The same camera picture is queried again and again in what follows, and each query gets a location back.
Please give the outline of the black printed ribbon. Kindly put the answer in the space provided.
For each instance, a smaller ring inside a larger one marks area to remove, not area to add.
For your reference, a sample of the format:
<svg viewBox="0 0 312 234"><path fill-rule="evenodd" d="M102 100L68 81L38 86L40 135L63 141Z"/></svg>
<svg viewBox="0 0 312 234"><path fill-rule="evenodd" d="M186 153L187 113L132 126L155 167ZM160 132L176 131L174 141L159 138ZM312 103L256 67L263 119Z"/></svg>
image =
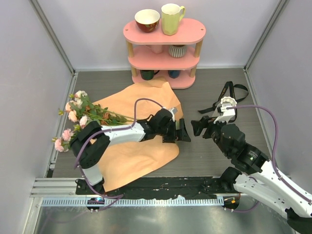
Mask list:
<svg viewBox="0 0 312 234"><path fill-rule="evenodd" d="M235 90L240 89L245 92L245 96L242 98L236 98L235 96ZM248 95L249 95L249 90L246 86L242 84L233 84L232 81L227 81L224 85L224 87L221 90L221 93L218 97L218 100L212 104L212 107L203 109L203 110L198 110L200 114L206 114L209 112L212 112L216 109L217 105L221 102L221 99L225 97L226 92L229 90L230 97L234 98L237 103L242 102Z"/></svg>

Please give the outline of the green orange wrapping paper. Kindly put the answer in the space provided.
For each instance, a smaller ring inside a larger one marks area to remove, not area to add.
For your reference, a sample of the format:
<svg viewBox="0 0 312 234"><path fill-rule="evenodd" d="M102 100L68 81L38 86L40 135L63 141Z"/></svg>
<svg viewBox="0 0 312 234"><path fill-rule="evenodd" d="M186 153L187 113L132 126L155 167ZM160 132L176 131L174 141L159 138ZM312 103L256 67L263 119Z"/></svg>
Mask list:
<svg viewBox="0 0 312 234"><path fill-rule="evenodd" d="M180 101L165 77L132 84L124 90L95 101L101 107L138 119L155 114L160 106L177 108L175 117L183 118ZM108 147L99 161L106 192L118 189L175 159L179 154L176 143L164 143L161 136L144 142L128 142Z"/></svg>

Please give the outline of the pink artificial flower bouquet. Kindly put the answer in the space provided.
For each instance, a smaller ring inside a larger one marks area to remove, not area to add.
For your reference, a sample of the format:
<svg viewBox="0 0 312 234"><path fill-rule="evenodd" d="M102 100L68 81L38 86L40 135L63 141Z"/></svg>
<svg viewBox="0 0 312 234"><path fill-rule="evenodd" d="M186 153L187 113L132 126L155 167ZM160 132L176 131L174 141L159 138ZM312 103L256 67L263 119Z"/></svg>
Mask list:
<svg viewBox="0 0 312 234"><path fill-rule="evenodd" d="M65 109L59 110L58 114L67 114L68 119L74 123L74 128L67 128L60 137L52 138L54 148L58 152L67 152L70 149L70 140L92 121L107 126L124 125L134 121L132 117L119 115L109 111L107 107L102 108L100 104L93 104L85 91L79 90L70 94L69 98L71 100L66 103Z"/></svg>

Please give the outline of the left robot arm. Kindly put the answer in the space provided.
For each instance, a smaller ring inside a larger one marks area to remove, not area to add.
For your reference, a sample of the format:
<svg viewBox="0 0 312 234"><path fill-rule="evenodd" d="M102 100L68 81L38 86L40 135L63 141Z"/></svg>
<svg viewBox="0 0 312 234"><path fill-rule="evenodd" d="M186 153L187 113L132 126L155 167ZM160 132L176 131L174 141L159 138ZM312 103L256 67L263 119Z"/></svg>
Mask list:
<svg viewBox="0 0 312 234"><path fill-rule="evenodd" d="M105 193L105 180L98 162L109 146L143 142L156 136L161 136L163 143L190 142L183 118L179 120L180 128L176 127L175 112L176 108L161 108L155 115L136 120L124 127L102 126L96 121L87 124L69 143L85 178L85 187L95 195Z"/></svg>

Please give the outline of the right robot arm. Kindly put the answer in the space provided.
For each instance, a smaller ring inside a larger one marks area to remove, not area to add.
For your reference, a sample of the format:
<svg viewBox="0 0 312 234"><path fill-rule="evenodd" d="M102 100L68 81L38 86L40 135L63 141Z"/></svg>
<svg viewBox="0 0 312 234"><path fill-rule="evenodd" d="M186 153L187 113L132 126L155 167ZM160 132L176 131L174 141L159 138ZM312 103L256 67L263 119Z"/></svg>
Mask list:
<svg viewBox="0 0 312 234"><path fill-rule="evenodd" d="M195 136L212 139L232 163L221 176L223 191L247 194L278 212L298 233L312 232L312 195L274 167L261 150L248 144L235 124L213 122L204 116L191 125Z"/></svg>

